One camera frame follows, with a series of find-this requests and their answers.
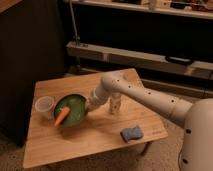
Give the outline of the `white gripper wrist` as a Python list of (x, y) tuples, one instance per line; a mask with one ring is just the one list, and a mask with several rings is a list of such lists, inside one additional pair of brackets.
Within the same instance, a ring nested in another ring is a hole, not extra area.
[(109, 98), (109, 93), (102, 87), (97, 86), (92, 90), (86, 102), (86, 110), (88, 112), (98, 109), (104, 105)]

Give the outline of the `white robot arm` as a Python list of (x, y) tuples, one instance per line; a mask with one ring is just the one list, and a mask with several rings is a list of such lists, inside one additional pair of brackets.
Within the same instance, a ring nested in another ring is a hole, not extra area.
[(104, 73), (92, 90), (87, 110), (104, 105), (113, 93), (123, 94), (184, 129), (181, 171), (213, 171), (213, 98), (191, 103), (136, 86), (122, 72)]

